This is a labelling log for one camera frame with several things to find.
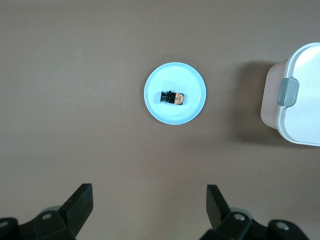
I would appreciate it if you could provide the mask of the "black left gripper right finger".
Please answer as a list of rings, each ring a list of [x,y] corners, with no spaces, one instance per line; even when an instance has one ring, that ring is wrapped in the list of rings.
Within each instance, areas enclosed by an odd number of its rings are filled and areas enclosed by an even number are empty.
[[[230,208],[215,184],[206,188],[206,212],[211,229],[199,240],[310,240],[290,221],[273,219],[264,226],[245,211]]]

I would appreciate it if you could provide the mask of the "pink box with white lid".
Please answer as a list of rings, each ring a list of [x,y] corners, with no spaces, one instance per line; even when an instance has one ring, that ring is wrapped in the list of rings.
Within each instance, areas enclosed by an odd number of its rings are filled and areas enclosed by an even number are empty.
[[[320,42],[269,69],[260,117],[287,141],[320,147]]]

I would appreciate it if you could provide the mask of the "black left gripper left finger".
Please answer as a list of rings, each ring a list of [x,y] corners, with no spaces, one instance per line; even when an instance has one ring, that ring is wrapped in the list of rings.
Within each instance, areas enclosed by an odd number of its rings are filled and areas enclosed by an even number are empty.
[[[93,187],[83,183],[62,206],[24,224],[14,217],[0,218],[0,240],[76,240],[92,211]]]

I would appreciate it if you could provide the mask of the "black and orange switch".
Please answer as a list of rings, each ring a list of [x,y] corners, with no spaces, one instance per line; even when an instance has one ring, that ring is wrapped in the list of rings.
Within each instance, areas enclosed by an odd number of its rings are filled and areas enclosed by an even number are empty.
[[[173,105],[183,105],[184,97],[185,95],[180,92],[162,91],[160,95],[160,102]]]

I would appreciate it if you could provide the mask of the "light blue round plate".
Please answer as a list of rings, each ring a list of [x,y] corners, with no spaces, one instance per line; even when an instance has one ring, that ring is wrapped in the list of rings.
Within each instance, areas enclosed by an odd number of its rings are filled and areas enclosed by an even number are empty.
[[[183,103],[161,101],[162,92],[183,94]],[[145,105],[155,119],[168,125],[182,125],[201,112],[207,90],[205,81],[195,68],[182,62],[170,62],[150,74],[143,94]]]

